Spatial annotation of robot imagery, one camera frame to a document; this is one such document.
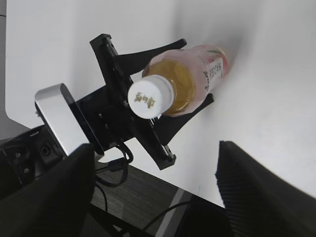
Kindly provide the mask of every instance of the white backdrop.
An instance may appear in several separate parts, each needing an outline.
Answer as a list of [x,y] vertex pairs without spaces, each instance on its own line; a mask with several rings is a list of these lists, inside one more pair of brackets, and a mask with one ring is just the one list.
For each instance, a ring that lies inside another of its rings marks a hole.
[[10,0],[6,112],[34,127],[37,90],[64,82],[79,99],[103,86],[89,45],[101,33],[119,54],[180,38],[187,47],[214,44],[231,70],[215,103],[170,142],[176,164],[159,171],[132,139],[133,165],[222,205],[214,173],[219,141],[231,140],[315,197],[315,12],[314,0]]

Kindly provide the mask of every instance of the cable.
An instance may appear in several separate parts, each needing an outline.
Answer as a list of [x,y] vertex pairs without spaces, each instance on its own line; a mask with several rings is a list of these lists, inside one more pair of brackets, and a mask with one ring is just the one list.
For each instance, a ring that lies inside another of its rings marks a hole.
[[146,232],[146,230],[154,223],[156,222],[160,217],[164,216],[166,213],[168,213],[169,211],[172,211],[175,208],[178,208],[180,206],[185,206],[185,205],[197,205],[197,204],[205,204],[205,202],[202,201],[184,201],[181,203],[178,203],[174,206],[169,207],[168,209],[166,209],[165,211],[163,211],[162,213],[160,213],[158,216],[156,216],[151,222],[149,222],[139,233],[138,237],[141,237],[144,235],[144,233]]
[[105,191],[97,183],[95,183],[95,187],[97,187],[101,191],[103,198],[104,198],[105,212],[108,213],[108,200],[107,200],[107,196],[105,194]]
[[116,148],[119,149],[124,155],[123,159],[118,159],[118,160],[111,161],[112,164],[115,164],[113,162],[122,162],[122,164],[120,164],[121,166],[120,165],[118,166],[119,169],[123,170],[123,174],[121,176],[120,181],[118,183],[112,183],[112,182],[104,179],[103,177],[101,177],[101,176],[99,176],[97,174],[95,175],[96,181],[98,181],[100,184],[103,184],[104,186],[107,186],[107,187],[110,187],[110,188],[118,187],[119,185],[124,183],[127,180],[127,175],[128,175],[128,160],[126,158],[126,152],[124,151],[124,149],[120,145],[117,145]]

